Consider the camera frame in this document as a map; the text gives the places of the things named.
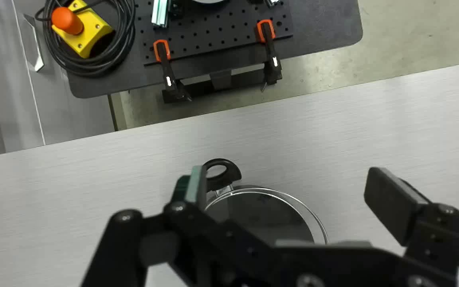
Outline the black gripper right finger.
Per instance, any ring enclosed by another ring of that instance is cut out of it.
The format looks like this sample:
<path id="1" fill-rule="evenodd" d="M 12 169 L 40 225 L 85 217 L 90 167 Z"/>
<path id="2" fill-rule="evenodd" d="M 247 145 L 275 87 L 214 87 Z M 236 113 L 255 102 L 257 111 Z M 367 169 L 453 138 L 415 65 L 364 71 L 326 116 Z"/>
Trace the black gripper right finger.
<path id="1" fill-rule="evenodd" d="M 418 213 L 431 201 L 386 167 L 370 167 L 364 199 L 394 239 L 407 245 Z"/>

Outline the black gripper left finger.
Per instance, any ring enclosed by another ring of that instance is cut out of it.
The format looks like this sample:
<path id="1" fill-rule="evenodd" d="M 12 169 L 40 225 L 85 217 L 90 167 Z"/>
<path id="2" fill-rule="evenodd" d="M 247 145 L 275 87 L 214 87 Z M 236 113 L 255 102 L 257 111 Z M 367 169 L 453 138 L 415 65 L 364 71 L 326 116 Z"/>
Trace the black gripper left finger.
<path id="1" fill-rule="evenodd" d="M 190 173 L 182 175 L 176 186 L 171 201 L 188 202 L 200 209 L 206 207 L 208 194 L 208 169 L 204 166 L 195 166 Z"/>

